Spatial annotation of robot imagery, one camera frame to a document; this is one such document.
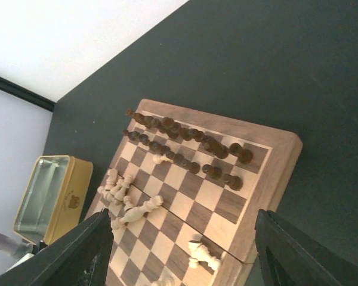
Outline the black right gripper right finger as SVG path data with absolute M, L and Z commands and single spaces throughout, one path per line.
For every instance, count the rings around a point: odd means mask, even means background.
M 273 211 L 258 211 L 255 244 L 265 285 L 358 285 L 356 265 Z

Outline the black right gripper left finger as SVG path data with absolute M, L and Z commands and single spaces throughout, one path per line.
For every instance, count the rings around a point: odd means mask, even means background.
M 104 208 L 0 275 L 0 285 L 105 285 L 113 238 Z

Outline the light wooden knight piece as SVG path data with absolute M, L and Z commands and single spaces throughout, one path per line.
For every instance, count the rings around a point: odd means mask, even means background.
M 196 269 L 200 262 L 206 262 L 213 271 L 217 271 L 220 268 L 221 260 L 215 256 L 211 256 L 208 247 L 205 246 L 202 242 L 197 240 L 190 240 L 188 242 L 188 246 L 190 250 L 190 268 Z

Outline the light wooden king piece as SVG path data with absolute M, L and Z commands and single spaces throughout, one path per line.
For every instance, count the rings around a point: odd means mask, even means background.
M 112 220 L 110 225 L 113 230 L 118 230 L 124 227 L 127 223 L 135 222 L 143 217 L 145 213 L 150 213 L 163 204 L 163 197 L 156 195 L 147 201 L 144 201 L 141 206 L 134 206 L 131 203 L 131 197 L 126 195 L 124 197 L 124 216 L 117 217 Z

